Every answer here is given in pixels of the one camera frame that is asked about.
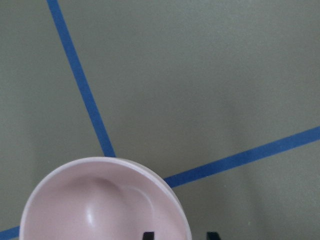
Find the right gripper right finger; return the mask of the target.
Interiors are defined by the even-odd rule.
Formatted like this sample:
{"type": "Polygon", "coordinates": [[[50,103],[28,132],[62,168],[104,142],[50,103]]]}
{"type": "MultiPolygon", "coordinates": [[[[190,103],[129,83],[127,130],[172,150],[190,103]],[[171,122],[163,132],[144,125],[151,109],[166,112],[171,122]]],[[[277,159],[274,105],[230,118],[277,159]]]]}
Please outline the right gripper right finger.
{"type": "Polygon", "coordinates": [[[208,231],[206,233],[206,240],[220,240],[220,235],[217,232],[208,231]]]}

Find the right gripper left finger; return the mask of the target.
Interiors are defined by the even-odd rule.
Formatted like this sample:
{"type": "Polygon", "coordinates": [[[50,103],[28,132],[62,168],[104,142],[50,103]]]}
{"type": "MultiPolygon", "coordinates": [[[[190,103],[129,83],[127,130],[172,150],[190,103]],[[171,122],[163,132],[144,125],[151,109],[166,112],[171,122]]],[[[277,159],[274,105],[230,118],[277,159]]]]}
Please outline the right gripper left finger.
{"type": "Polygon", "coordinates": [[[147,231],[143,233],[142,240],[154,240],[154,232],[147,231]]]}

